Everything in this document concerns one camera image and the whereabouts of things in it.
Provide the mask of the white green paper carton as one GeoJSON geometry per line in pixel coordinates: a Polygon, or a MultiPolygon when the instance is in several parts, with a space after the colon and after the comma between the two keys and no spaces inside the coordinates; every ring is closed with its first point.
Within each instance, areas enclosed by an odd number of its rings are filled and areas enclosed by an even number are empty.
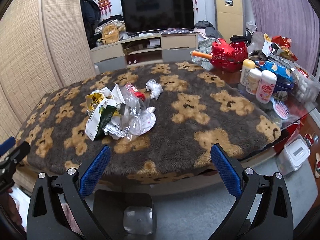
{"type": "Polygon", "coordinates": [[[95,141],[104,134],[104,128],[110,122],[116,109],[117,104],[113,99],[103,99],[97,105],[86,123],[85,134],[89,139],[95,141]]]}

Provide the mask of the yellow foil snack wrapper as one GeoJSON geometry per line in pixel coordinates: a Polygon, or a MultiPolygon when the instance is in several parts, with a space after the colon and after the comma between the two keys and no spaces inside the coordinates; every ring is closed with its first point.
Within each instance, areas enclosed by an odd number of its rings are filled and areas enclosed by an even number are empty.
{"type": "Polygon", "coordinates": [[[94,92],[93,94],[89,94],[85,96],[87,108],[89,111],[94,111],[97,105],[101,103],[106,97],[103,93],[94,92]]]}

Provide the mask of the clear plastic bag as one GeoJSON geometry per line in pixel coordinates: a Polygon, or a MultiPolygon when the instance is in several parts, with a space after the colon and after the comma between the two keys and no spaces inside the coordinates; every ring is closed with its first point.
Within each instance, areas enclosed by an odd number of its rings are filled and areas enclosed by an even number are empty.
{"type": "Polygon", "coordinates": [[[115,86],[114,91],[120,100],[117,110],[110,122],[105,126],[104,133],[113,139],[132,141],[147,133],[156,124],[155,107],[145,103],[145,95],[131,83],[123,87],[115,86]]]}

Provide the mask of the white tissue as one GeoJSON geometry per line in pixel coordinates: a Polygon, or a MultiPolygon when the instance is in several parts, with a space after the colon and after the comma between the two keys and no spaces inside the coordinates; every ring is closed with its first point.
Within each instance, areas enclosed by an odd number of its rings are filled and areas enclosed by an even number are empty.
{"type": "Polygon", "coordinates": [[[146,90],[150,92],[150,98],[155,100],[157,100],[163,92],[162,86],[154,79],[151,79],[146,83],[146,90]]]}

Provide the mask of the white storage box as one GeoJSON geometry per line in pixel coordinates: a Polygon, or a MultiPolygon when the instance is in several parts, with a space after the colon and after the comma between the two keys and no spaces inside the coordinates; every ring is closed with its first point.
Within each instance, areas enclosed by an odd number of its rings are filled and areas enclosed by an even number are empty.
{"type": "Polygon", "coordinates": [[[306,161],[310,155],[305,140],[300,136],[295,140],[284,145],[283,150],[277,158],[277,167],[282,175],[287,175],[291,172],[296,172],[306,161]]]}

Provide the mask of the woven bamboo folding screen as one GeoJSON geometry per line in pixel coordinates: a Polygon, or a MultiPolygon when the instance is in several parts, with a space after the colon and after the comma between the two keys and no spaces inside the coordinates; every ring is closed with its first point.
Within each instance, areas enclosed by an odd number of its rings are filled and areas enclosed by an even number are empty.
{"type": "Polygon", "coordinates": [[[94,76],[80,0],[12,0],[1,18],[1,140],[29,142],[28,168],[62,174],[92,154],[94,76]]]}

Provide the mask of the brown teddy bear blanket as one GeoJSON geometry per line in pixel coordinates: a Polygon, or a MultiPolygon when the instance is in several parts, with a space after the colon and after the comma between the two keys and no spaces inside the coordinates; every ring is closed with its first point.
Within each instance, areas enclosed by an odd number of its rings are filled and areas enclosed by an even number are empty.
{"type": "Polygon", "coordinates": [[[16,135],[31,150],[29,168],[63,174],[108,146],[102,176],[109,185],[152,185],[213,168],[219,144],[244,159],[281,135],[258,106],[220,77],[190,62],[151,64],[104,72],[44,95],[16,135]],[[119,86],[125,100],[100,137],[85,133],[86,96],[119,86]]]}

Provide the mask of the clear plastic container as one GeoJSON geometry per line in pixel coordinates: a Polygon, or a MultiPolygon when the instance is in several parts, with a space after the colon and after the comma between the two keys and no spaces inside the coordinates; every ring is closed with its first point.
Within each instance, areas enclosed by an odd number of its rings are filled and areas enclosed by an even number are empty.
{"type": "Polygon", "coordinates": [[[292,94],[301,103],[315,102],[319,95],[319,81],[307,70],[294,63],[292,94]]]}

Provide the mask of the blue snack bag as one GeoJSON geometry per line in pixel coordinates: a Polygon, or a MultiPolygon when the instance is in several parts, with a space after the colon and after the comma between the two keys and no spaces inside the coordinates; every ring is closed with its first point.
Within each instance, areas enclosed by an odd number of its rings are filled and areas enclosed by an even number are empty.
{"type": "Polygon", "coordinates": [[[280,76],[284,79],[287,79],[289,81],[293,81],[293,74],[291,69],[284,67],[282,65],[273,63],[271,61],[255,61],[255,64],[262,70],[269,70],[276,74],[277,76],[280,76]]]}

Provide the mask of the white bottle yellow cap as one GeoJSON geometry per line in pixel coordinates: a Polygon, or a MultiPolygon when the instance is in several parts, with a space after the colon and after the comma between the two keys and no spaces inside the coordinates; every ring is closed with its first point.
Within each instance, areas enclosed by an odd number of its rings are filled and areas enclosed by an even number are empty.
{"type": "Polygon", "coordinates": [[[245,59],[242,63],[242,70],[240,75],[240,83],[243,86],[247,86],[248,77],[250,71],[255,68],[255,62],[250,59],[245,59]]]}

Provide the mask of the yellow backpack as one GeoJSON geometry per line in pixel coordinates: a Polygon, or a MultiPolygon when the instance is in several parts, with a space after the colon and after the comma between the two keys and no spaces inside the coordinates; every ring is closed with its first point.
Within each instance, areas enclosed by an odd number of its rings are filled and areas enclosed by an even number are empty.
{"type": "Polygon", "coordinates": [[[102,42],[104,45],[119,41],[119,30],[116,25],[106,25],[102,33],[102,42]]]}

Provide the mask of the floral green cloth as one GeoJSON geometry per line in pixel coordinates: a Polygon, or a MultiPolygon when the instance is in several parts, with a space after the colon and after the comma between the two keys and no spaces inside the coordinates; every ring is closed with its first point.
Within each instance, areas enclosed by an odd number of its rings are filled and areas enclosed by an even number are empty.
{"type": "MultiPolygon", "coordinates": [[[[217,38],[203,39],[198,42],[198,48],[195,51],[205,54],[211,54],[213,42],[219,42],[219,40],[217,38]]],[[[191,60],[199,66],[201,66],[202,68],[204,68],[205,70],[212,70],[214,68],[214,66],[210,63],[208,59],[191,55],[191,60]]]]}

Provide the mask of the beige TV cabinet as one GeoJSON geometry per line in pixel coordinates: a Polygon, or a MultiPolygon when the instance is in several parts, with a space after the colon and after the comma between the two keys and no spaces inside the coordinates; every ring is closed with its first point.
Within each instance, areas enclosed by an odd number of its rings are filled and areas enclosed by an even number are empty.
{"type": "Polygon", "coordinates": [[[149,33],[102,45],[90,51],[100,73],[154,63],[190,61],[190,52],[197,49],[196,33],[149,33]]]}

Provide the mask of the black flat screen television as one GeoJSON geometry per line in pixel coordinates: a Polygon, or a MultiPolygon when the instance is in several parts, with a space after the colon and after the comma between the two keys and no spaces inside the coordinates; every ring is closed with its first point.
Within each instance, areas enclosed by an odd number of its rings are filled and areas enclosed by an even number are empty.
{"type": "Polygon", "coordinates": [[[193,0],[121,0],[126,31],[193,28],[193,0]]]}

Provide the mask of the purple curtain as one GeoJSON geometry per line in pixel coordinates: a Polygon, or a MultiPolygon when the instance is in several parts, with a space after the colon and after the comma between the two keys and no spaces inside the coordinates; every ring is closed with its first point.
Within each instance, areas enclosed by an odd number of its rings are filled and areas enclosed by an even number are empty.
{"type": "Polygon", "coordinates": [[[318,62],[319,18],[308,0],[251,0],[258,30],[292,39],[298,64],[313,73],[318,62]]]}

